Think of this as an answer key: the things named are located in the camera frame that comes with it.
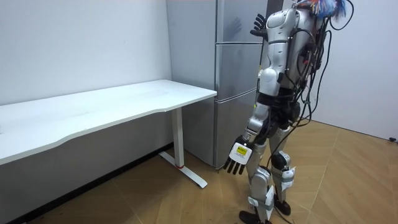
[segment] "gray wall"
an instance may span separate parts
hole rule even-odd
[[[3,0],[0,34],[0,105],[171,79],[165,0]],[[153,114],[0,166],[0,223],[172,142],[170,119]]]

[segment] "humanoid robot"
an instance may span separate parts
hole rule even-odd
[[[251,191],[248,200],[256,213],[241,211],[239,217],[244,223],[270,224],[274,207],[284,215],[290,215],[286,190],[293,185],[295,168],[290,167],[290,157],[283,151],[284,145],[288,135],[303,126],[300,123],[304,118],[311,119],[316,109],[317,105],[311,110],[308,92],[321,67],[327,33],[330,33],[331,41],[331,31],[326,28],[332,17],[345,16],[346,1],[353,7],[349,0],[299,0],[291,9],[273,13],[267,19],[260,14],[256,17],[251,34],[266,40],[270,66],[261,70],[256,107],[224,165],[224,169],[233,174],[238,171],[242,174],[246,166]],[[299,99],[303,99],[302,110]],[[306,107],[309,115],[304,117]],[[268,160],[271,169],[267,168],[268,164],[267,167],[260,166],[267,139],[271,149]],[[275,187],[270,186],[271,177]]]

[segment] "robot leg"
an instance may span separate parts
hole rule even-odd
[[[272,178],[275,184],[275,207],[284,215],[290,215],[290,205],[286,202],[286,190],[293,186],[295,167],[290,168],[290,157],[283,151],[290,128],[285,130],[278,128],[276,133],[270,137],[271,153],[275,151],[271,157]]]
[[[246,211],[239,213],[240,219],[246,224],[271,224],[274,209],[274,186],[269,187],[271,172],[259,163],[266,149],[266,143],[255,144],[250,160],[246,165],[250,184],[249,203],[254,206],[256,214]]]

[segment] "white desk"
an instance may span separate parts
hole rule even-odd
[[[184,167],[181,107],[216,94],[204,88],[157,80],[0,106],[0,165],[49,150],[78,136],[172,110],[175,160],[165,152],[160,155],[203,188],[207,183]]]

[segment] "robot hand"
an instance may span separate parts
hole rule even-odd
[[[239,174],[243,173],[245,165],[248,163],[252,150],[247,147],[247,142],[243,139],[242,136],[239,136],[236,140],[234,145],[232,146],[231,152],[229,153],[229,157],[224,164],[224,169],[228,170],[227,172],[230,173],[232,168],[235,166],[234,171],[232,172],[234,175],[239,170]]]
[[[250,30],[250,34],[256,37],[262,37],[268,42],[267,35],[267,20],[261,14],[257,14],[256,22],[254,22],[254,29]]]

